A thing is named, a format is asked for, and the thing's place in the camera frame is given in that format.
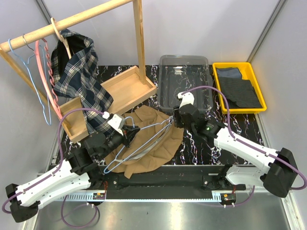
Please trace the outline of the navy plaid skirt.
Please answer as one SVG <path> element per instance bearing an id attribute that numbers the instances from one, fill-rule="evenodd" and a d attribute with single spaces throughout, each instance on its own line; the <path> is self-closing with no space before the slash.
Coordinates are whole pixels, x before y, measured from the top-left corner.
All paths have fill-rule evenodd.
<path id="1" fill-rule="evenodd" d="M 98 55 L 93 39 L 65 29 L 61 35 L 67 39 L 71 58 L 59 41 L 51 55 L 51 68 L 59 97 L 79 97 L 83 108 L 106 112 L 114 99 L 97 81 Z"/>

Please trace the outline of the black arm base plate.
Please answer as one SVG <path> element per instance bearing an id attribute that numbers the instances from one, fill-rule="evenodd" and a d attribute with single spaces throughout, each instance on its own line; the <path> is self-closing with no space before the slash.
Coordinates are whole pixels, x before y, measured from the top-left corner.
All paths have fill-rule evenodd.
<path id="1" fill-rule="evenodd" d="M 166 165 L 152 172 L 136 173 L 131 178 L 110 172 L 101 174 L 96 189 L 120 190 L 126 187 L 193 187 L 203 190 L 232 190 L 244 184 L 232 185 L 223 179 L 223 166 L 213 165 Z"/>

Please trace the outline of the tan brown garment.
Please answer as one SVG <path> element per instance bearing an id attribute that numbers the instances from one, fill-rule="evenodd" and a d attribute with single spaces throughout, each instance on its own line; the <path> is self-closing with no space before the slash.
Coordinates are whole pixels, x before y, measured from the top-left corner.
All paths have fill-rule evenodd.
<path id="1" fill-rule="evenodd" d="M 161 123 L 170 116 L 143 105 L 142 107 L 136 109 L 133 113 L 123 114 L 123 117 L 125 118 L 125 124 L 142 128 L 151 124 Z M 129 156 L 166 125 L 167 123 L 164 123 L 163 125 L 156 125 L 148 129 L 140 130 L 131 142 L 130 147 L 126 147 L 120 153 L 118 158 L 124 159 Z M 130 158 L 128 161 L 123 162 L 111 172 L 124 173 L 124 176 L 129 179 L 133 174 L 147 173 L 158 169 L 174 157 L 183 140 L 183 133 L 184 129 L 175 127 L 173 121 L 168 130 L 165 129 L 163 132 L 158 134 L 158 136 L 156 136 L 142 149 L 146 150 L 149 148 L 147 151 L 137 152 L 136 156 L 134 156 L 135 159 Z M 115 156 L 122 147 L 123 145 L 120 145 L 105 157 L 106 165 L 110 164 L 110 162 L 114 160 Z M 118 162 L 113 163 L 108 169 L 111 169 L 117 164 Z"/>

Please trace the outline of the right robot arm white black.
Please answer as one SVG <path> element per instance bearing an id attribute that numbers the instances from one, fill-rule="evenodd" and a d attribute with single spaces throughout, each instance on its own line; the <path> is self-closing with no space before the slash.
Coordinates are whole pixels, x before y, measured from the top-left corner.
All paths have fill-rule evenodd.
<path id="1" fill-rule="evenodd" d="M 271 194 L 285 198 L 298 175 L 293 153 L 282 148 L 270 149 L 237 134 L 230 134 L 226 125 L 201 118 L 192 104 L 174 107 L 175 126 L 184 128 L 193 139 L 210 147 L 226 150 L 247 160 L 251 167 L 226 165 L 218 177 L 224 190 L 246 184 L 264 187 Z"/>

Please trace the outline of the light wooden hanger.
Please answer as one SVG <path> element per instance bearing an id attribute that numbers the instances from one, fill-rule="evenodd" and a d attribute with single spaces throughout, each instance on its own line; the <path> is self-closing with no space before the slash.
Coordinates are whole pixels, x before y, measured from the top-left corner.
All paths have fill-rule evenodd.
<path id="1" fill-rule="evenodd" d="M 68 58 L 71 59 L 71 52 L 70 52 L 70 48 L 69 48 L 69 44 L 68 44 L 68 41 L 66 38 L 64 38 L 60 32 L 58 31 L 58 29 L 56 28 L 56 24 L 55 24 L 55 19 L 53 17 L 50 18 L 50 21 L 51 21 L 51 25 L 54 29 L 54 32 L 56 34 L 56 36 L 58 37 L 59 41 L 63 43 L 65 49 L 66 49 L 66 52 L 68 54 Z"/>

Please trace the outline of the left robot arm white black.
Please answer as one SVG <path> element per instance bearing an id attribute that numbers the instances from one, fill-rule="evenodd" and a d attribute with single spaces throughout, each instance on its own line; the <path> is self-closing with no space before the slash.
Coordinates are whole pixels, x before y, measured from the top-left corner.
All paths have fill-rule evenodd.
<path id="1" fill-rule="evenodd" d="M 109 136 L 94 133 L 83 140 L 82 147 L 53 169 L 23 185 L 10 184 L 6 193 L 10 200 L 10 213 L 15 222 L 26 221 L 51 202 L 70 193 L 103 186 L 103 175 L 98 161 L 103 160 L 120 145 L 130 143 L 140 131 L 138 126 L 124 125 L 120 132 Z"/>

